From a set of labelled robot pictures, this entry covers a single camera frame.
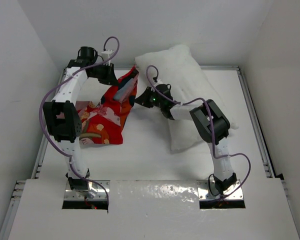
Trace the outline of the white pillow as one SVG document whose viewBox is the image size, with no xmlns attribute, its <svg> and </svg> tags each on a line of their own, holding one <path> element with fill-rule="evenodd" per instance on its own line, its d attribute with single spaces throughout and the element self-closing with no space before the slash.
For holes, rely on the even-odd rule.
<svg viewBox="0 0 300 240">
<path fill-rule="evenodd" d="M 159 79 L 171 84 L 175 101 L 187 103 L 196 98 L 212 99 L 229 120 L 230 128 L 239 128 L 234 115 L 192 57 L 188 46 L 178 44 L 167 50 L 148 52 L 135 57 L 134 61 L 143 74 L 148 66 L 157 67 Z M 191 120 L 169 120 L 168 126 L 173 152 L 186 150 L 203 141 Z"/>
</svg>

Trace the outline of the red patterned pillowcase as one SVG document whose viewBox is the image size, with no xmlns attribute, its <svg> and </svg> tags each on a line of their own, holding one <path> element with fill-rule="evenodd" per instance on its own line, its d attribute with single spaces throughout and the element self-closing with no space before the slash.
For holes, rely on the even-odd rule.
<svg viewBox="0 0 300 240">
<path fill-rule="evenodd" d="M 75 108 L 82 123 L 79 141 L 83 145 L 121 145 L 127 117 L 135 104 L 139 71 L 133 66 L 111 86 L 98 104 L 77 101 Z"/>
</svg>

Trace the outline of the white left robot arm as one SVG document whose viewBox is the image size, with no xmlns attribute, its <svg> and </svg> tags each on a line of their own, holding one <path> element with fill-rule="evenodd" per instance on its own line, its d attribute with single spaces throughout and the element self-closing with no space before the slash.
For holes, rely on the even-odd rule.
<svg viewBox="0 0 300 240">
<path fill-rule="evenodd" d="M 111 60 L 116 50 L 104 49 L 100 54 L 87 46 L 82 46 L 75 59 L 69 61 L 61 84 L 53 88 L 55 96 L 48 101 L 43 98 L 39 107 L 39 121 L 46 139 L 66 158 L 67 180 L 72 190 L 87 199 L 93 199 L 106 189 L 90 179 L 90 171 L 82 157 L 79 137 L 82 122 L 76 110 L 79 93 L 89 78 L 97 78 L 104 85 L 115 86 L 118 80 L 114 75 Z"/>
</svg>

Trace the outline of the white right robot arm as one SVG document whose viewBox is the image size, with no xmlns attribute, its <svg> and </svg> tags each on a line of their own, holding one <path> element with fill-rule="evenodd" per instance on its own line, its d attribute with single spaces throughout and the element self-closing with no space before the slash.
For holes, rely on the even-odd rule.
<svg viewBox="0 0 300 240">
<path fill-rule="evenodd" d="M 230 122 L 212 100 L 208 99 L 199 105 L 201 98 L 187 103 L 173 100 L 170 84 L 158 84 L 147 87 L 135 99 L 135 103 L 146 107 L 157 107 L 169 120 L 192 121 L 199 136 L 209 146 L 213 162 L 214 187 L 222 195 L 237 182 L 237 175 L 231 164 L 228 150 Z"/>
</svg>

